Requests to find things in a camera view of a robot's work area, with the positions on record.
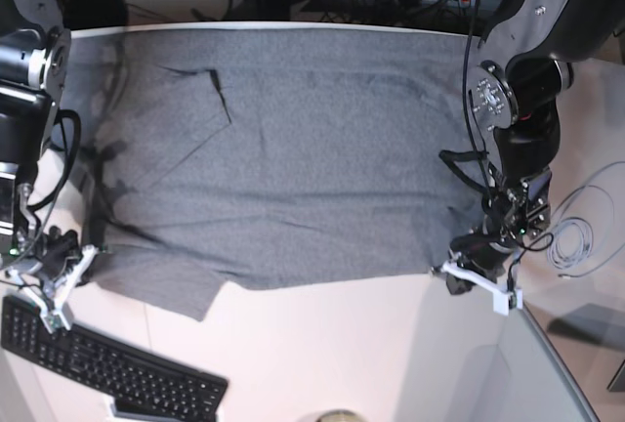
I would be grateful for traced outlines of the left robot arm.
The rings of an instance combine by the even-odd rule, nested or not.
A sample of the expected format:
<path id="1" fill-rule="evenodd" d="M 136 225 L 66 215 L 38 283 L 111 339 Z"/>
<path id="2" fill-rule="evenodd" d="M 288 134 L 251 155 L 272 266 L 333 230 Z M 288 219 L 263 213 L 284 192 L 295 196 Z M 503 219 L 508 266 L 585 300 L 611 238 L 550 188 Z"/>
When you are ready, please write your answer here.
<path id="1" fill-rule="evenodd" d="M 573 65 L 591 58 L 624 19 L 624 0 L 502 0 L 479 39 L 479 60 L 463 67 L 463 112 L 470 135 L 485 115 L 497 149 L 444 150 L 458 173 L 475 162 L 471 182 L 483 218 L 454 238 L 449 259 L 435 268 L 448 291 L 488 290 L 506 309 L 521 303 L 514 268 L 548 246 L 551 162 L 561 143 L 557 97 L 573 83 Z"/>

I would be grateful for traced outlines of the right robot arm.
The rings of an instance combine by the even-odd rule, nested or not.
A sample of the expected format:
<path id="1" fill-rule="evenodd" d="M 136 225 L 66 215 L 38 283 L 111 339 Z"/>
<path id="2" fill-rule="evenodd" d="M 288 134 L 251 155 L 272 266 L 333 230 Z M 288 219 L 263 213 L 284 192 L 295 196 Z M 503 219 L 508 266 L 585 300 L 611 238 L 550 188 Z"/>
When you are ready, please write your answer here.
<path id="1" fill-rule="evenodd" d="M 1 271 L 49 332 L 71 328 L 69 295 L 99 252 L 37 215 L 55 208 L 81 139 L 78 114 L 60 108 L 70 46 L 59 0 L 1 0 Z M 65 121 L 73 136 L 63 145 L 61 178 L 32 202 L 38 162 Z"/>

